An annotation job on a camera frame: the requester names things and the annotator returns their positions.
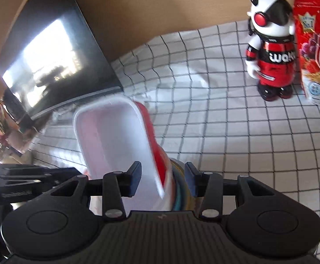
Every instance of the checkered cloth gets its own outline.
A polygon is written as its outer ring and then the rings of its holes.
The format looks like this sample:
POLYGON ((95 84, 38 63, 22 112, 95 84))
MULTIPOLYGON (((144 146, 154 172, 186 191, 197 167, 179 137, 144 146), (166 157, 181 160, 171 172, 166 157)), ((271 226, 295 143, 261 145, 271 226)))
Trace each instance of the checkered cloth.
MULTIPOLYGON (((298 82, 265 102, 245 72, 247 22, 163 35, 112 63, 124 94, 148 108, 169 157, 236 179, 250 174, 320 216, 320 108, 298 82)), ((63 114, 32 143, 35 161, 86 170, 63 114)), ((235 208, 224 198, 224 212, 235 208)), ((320 258, 320 245, 317 250, 320 258)))

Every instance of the white plastic container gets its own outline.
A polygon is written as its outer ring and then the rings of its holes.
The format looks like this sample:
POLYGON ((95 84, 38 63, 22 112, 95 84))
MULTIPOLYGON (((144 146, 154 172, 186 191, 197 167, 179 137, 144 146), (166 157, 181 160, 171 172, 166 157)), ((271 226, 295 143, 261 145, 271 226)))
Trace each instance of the white plastic container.
POLYGON ((74 131, 92 179, 112 171, 127 171, 134 161, 142 163, 142 178, 135 196, 122 198, 127 214, 131 210, 168 211, 172 205, 171 163, 162 154, 166 163, 162 184, 154 159, 159 148, 154 148, 154 135, 146 130, 147 120, 149 116, 125 97, 100 99, 81 107, 74 116, 74 131))

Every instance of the grapes image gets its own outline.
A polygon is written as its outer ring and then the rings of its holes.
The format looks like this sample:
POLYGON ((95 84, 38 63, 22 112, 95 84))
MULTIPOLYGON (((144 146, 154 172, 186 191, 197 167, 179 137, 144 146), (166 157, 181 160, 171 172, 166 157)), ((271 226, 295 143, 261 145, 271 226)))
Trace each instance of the grapes image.
POLYGON ((310 46, 309 47, 309 58, 313 58, 314 59, 315 50, 316 50, 316 46, 310 46))
POLYGON ((302 49, 300 49, 300 56, 304 58, 309 58, 309 56, 302 49))
POLYGON ((302 51, 305 52, 306 54, 309 54, 309 43, 305 42, 302 44, 302 51))
POLYGON ((316 40, 314 40, 313 38, 310 38, 309 39, 309 45, 312 47, 312 46, 315 46, 316 45, 316 40))

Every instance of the screw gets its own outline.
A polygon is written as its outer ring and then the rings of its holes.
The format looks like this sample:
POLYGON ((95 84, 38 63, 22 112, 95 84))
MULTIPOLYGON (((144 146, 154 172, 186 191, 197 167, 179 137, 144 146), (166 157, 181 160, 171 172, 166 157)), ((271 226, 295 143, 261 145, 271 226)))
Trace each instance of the screw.
POLYGON ((122 211, 119 209, 109 209, 107 212, 105 212, 105 215, 109 218, 118 218, 122 216, 122 211))
POLYGON ((220 213, 216 209, 205 209, 202 211, 202 216, 207 218, 215 218, 218 217, 220 213))

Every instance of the figurine feet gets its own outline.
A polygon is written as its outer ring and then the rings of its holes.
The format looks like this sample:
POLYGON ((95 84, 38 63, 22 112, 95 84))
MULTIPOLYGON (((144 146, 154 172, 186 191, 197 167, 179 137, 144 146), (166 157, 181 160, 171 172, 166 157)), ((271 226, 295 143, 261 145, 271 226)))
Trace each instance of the figurine feet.
POLYGON ((293 89, 292 89, 292 85, 287 85, 284 87, 279 88, 280 92, 279 92, 279 96, 283 99, 288 99, 291 98, 292 94, 293 94, 293 89))
POLYGON ((274 101, 278 98, 279 95, 279 88, 272 87, 269 85, 263 85, 258 83, 257 85, 258 92, 260 96, 265 100, 265 101, 274 101))

